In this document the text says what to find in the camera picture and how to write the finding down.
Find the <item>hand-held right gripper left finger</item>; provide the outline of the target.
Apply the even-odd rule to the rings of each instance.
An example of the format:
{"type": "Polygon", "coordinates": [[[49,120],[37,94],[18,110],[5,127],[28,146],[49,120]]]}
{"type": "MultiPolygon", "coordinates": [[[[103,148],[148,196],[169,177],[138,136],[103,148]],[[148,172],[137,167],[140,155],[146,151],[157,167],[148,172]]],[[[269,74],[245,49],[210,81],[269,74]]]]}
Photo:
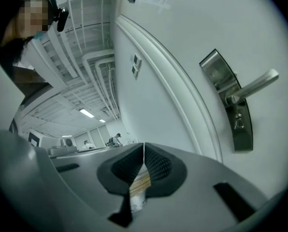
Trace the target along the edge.
{"type": "Polygon", "coordinates": [[[137,143],[51,159],[63,231],[133,231],[129,188],[143,158],[137,143]]]}

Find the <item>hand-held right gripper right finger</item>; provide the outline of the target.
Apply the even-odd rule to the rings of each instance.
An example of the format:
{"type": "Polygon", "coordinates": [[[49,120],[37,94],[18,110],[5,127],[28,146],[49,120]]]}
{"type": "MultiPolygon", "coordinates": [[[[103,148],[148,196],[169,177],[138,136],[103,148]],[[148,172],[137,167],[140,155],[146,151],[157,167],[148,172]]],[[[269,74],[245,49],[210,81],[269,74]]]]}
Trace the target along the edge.
{"type": "Polygon", "coordinates": [[[211,158],[152,143],[144,153],[151,185],[133,232],[221,232],[267,202],[257,187],[211,158]]]}

